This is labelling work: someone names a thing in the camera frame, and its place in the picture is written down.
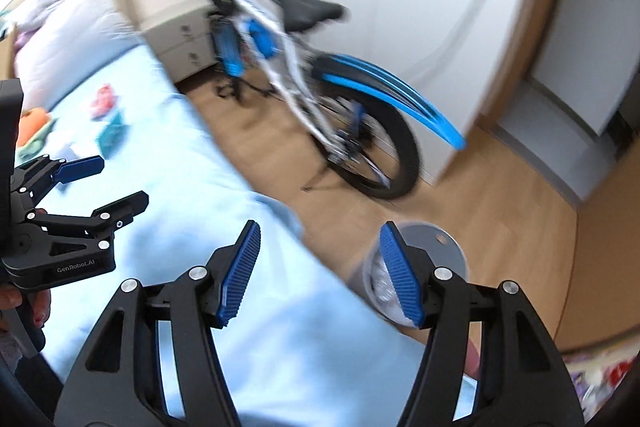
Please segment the person's left hand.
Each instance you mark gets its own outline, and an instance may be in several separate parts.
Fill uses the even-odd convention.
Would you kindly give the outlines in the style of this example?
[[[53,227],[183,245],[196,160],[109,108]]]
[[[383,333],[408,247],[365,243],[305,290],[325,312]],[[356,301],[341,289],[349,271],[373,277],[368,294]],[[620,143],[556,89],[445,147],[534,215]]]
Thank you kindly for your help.
[[[49,320],[51,309],[51,291],[39,291],[39,293],[29,297],[32,303],[32,319],[37,329],[42,329],[43,325]],[[11,285],[2,285],[0,287],[0,309],[6,311],[21,306],[23,296],[21,291]]]

